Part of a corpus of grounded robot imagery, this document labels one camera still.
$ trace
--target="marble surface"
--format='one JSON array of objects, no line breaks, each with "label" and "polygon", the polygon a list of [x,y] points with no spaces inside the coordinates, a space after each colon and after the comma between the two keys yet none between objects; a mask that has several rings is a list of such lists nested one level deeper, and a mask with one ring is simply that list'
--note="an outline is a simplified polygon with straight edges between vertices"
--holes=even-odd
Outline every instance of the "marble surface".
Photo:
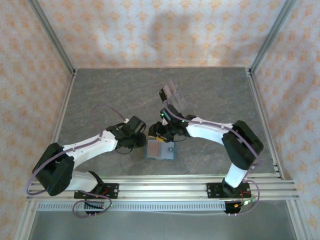
[{"label": "marble surface", "polygon": [[[218,123],[245,121],[264,144],[261,162],[252,173],[273,173],[272,157],[244,68],[134,68],[79,69],[63,119],[58,142],[76,143],[122,120],[108,104],[126,118],[138,116],[149,127],[160,121],[163,105],[159,90],[173,80],[187,102],[183,115],[196,115]],[[226,174],[231,165],[225,148],[201,138],[177,144],[177,160],[147,160],[145,148],[130,154],[115,151],[81,164],[77,170],[102,176]]]}]

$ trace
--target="clear plastic piece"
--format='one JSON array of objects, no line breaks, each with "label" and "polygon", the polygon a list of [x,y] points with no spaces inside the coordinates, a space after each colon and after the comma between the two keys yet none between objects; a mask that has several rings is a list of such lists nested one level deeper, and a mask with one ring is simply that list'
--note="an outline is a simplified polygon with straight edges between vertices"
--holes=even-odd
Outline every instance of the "clear plastic piece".
[{"label": "clear plastic piece", "polygon": [[178,112],[186,109],[187,102],[181,91],[179,91],[178,85],[174,84],[172,80],[170,80],[170,82],[163,87],[163,91],[167,98],[168,104],[173,105]]}]

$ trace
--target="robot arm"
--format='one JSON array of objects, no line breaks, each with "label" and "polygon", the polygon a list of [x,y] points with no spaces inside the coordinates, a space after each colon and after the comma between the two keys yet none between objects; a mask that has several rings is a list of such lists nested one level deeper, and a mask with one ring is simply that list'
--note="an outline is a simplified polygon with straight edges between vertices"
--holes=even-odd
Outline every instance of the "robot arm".
[{"label": "robot arm", "polygon": [[93,171],[79,172],[74,169],[85,161],[102,153],[124,148],[139,148],[146,145],[146,136],[142,133],[146,124],[136,116],[124,123],[108,127],[101,134],[84,141],[60,146],[52,143],[43,153],[34,167],[34,172],[44,162],[56,154],[71,149],[51,161],[35,176],[50,196],[56,196],[65,190],[81,190],[101,194],[104,183]]},{"label": "robot arm", "polygon": [[210,122],[194,115],[188,115],[184,118],[173,105],[169,104],[167,107],[174,115],[190,122],[175,118],[166,108],[163,108],[160,111],[162,122],[152,125],[148,135],[165,142],[172,142],[175,135],[180,135],[190,138],[203,138],[223,145],[232,163],[222,184],[224,185],[224,191],[232,195],[256,158],[247,146],[228,129],[239,133],[258,155],[264,148],[261,141],[244,121],[231,124]]}]

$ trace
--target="orange floral pattern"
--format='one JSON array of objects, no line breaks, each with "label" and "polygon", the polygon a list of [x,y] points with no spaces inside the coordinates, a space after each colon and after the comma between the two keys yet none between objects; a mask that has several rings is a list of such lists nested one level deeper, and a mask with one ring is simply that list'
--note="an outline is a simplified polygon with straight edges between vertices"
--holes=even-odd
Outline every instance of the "orange floral pattern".
[{"label": "orange floral pattern", "polygon": [[39,0],[73,66],[250,67],[285,0]]},{"label": "orange floral pattern", "polygon": [[28,2],[0,4],[0,231],[13,239],[24,185],[50,143],[70,74]]},{"label": "orange floral pattern", "polygon": [[298,0],[256,74],[286,175],[320,236],[320,3]]}]

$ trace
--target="gray floor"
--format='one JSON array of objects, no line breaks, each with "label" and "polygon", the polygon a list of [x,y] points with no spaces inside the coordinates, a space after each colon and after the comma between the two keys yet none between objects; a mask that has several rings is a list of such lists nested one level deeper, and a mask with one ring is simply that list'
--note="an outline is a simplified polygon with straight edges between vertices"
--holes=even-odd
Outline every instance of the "gray floor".
[{"label": "gray floor", "polygon": [[[273,173],[272,157],[247,81],[244,68],[148,68],[80,69],[77,72],[58,142],[76,143],[92,137],[100,129],[121,122],[107,108],[109,104],[126,118],[140,117],[149,127],[160,121],[163,105],[159,90],[173,80],[188,104],[183,115],[196,115],[218,123],[245,121],[264,144],[261,163],[253,173]],[[200,138],[188,138],[178,144],[177,160],[146,160],[145,148],[128,155],[108,152],[80,165],[77,169],[95,171],[102,176],[226,174],[230,159],[224,147]]]},{"label": "gray floor", "polygon": [[30,240],[295,240],[285,201],[261,201],[237,217],[222,212],[107,211],[76,218],[71,212],[37,212]]}]

